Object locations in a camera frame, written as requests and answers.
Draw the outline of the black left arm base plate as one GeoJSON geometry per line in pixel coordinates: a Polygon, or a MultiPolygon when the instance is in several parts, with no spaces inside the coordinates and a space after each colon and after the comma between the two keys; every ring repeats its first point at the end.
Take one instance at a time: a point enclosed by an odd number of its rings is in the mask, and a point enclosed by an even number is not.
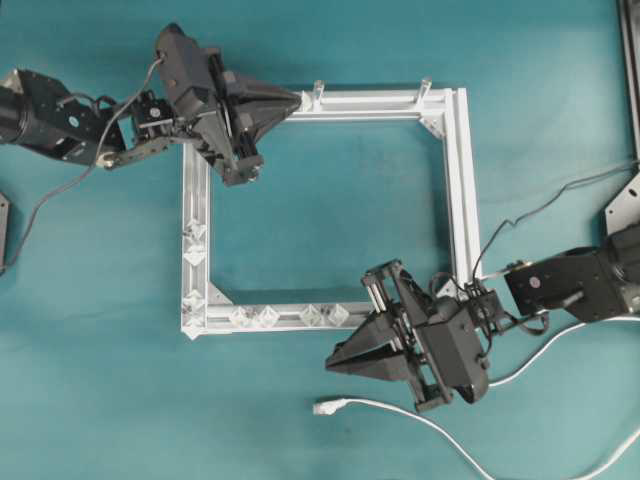
{"type": "Polygon", "coordinates": [[[8,228],[9,228],[9,215],[11,209],[10,200],[0,193],[0,264],[4,265],[8,228]]]}

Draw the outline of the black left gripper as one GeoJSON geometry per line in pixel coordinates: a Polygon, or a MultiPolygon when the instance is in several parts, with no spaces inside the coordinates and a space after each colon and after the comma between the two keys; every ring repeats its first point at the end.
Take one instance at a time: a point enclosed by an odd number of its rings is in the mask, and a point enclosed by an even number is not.
{"type": "Polygon", "coordinates": [[[218,52],[202,50],[214,82],[214,95],[205,111],[192,119],[183,118],[200,139],[197,151],[218,171],[225,185],[251,182],[263,165],[256,143],[301,106],[301,96],[226,70],[218,52]]]}

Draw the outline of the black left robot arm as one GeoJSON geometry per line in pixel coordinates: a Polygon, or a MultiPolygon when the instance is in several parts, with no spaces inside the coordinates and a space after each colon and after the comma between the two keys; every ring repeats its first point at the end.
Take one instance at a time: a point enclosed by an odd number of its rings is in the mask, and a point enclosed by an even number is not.
{"type": "Polygon", "coordinates": [[[16,69],[1,85],[1,141],[108,170],[189,144],[235,186],[257,179],[259,139],[302,104],[294,92],[225,69],[216,49],[161,47],[151,69],[165,97],[143,90],[122,103],[16,69]]]}

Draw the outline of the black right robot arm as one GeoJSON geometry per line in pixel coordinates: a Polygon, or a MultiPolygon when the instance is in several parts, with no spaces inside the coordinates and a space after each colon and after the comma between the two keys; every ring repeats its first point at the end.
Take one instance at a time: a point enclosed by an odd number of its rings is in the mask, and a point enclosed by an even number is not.
{"type": "Polygon", "coordinates": [[[462,296],[423,291],[399,260],[361,279],[374,308],[326,359],[327,370],[384,381],[405,381],[417,411],[467,403],[489,389],[488,355],[495,336],[538,319],[545,332],[552,310],[582,323],[639,311],[639,229],[630,226],[596,247],[579,247],[510,266],[505,280],[520,312],[513,316],[494,290],[469,284],[462,296]]]}

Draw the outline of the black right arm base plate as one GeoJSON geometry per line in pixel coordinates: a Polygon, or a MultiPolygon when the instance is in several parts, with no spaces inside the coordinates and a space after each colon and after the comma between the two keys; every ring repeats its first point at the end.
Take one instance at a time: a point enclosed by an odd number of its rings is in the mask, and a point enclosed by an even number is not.
{"type": "Polygon", "coordinates": [[[640,173],[637,172],[605,207],[605,228],[608,235],[639,222],[639,188],[640,173]]]}

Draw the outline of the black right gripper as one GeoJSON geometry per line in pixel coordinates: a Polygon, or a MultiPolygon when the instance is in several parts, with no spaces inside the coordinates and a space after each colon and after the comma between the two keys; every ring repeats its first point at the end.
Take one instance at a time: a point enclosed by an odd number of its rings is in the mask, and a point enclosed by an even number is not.
{"type": "Polygon", "coordinates": [[[432,298],[398,259],[367,270],[361,283],[374,310],[346,341],[336,345],[325,368],[383,381],[406,381],[418,412],[451,403],[451,388],[445,385],[421,331],[428,323],[432,298]]]}

